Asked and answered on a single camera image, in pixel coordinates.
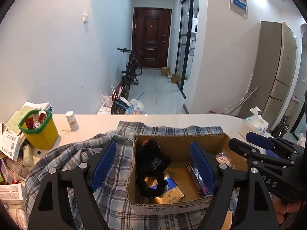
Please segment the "person right hand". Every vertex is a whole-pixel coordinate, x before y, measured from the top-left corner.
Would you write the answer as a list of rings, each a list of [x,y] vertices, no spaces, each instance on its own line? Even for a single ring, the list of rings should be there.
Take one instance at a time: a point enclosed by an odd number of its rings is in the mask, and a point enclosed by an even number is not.
[[[277,221],[279,224],[283,223],[285,220],[284,215],[286,213],[294,213],[300,210],[302,202],[297,201],[290,204],[285,204],[279,197],[274,196],[273,198],[273,205],[275,208]]]

